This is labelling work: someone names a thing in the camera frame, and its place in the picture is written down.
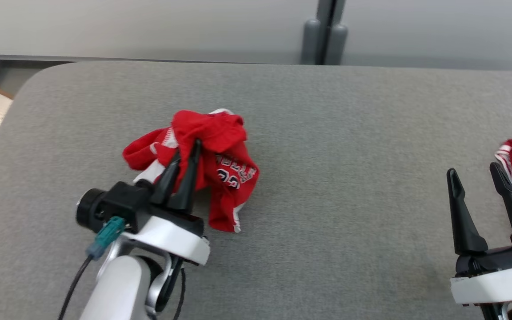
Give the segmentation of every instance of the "teal connector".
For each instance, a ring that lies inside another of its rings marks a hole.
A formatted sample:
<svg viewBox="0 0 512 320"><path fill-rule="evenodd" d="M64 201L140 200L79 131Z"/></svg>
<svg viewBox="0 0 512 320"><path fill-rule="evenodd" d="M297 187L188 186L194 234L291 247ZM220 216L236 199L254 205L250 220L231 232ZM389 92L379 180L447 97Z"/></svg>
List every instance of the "teal connector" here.
<svg viewBox="0 0 512 320"><path fill-rule="evenodd" d="M118 239L125 229L126 221L117 216L112 217L96 235L94 243L86 249L86 254L91 256L93 260L100 259L108 246Z"/></svg>

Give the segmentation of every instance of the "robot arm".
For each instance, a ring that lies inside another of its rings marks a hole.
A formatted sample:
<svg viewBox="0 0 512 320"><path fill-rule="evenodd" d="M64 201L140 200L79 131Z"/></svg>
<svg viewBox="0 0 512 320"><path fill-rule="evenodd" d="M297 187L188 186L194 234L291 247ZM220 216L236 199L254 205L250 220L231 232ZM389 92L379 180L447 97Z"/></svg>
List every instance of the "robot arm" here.
<svg viewBox="0 0 512 320"><path fill-rule="evenodd" d="M175 193L179 152L155 185L145 180L135 185L118 182L108 191L89 190L80 200L76 219L83 227L97 232L115 216L126 222L98 272L82 320L155 319L165 308L183 263L207 263L211 249L203 236L204 223L191 215L200 154L197 140ZM162 257L164 265L131 256L134 248Z"/></svg>
<svg viewBox="0 0 512 320"><path fill-rule="evenodd" d="M512 228L512 184L499 164L489 166L495 189L503 197ZM455 169L448 170L453 243L459 255L451 290L456 303L479 306L486 320L512 320L512 246L489 249L465 205L465 190Z"/></svg>

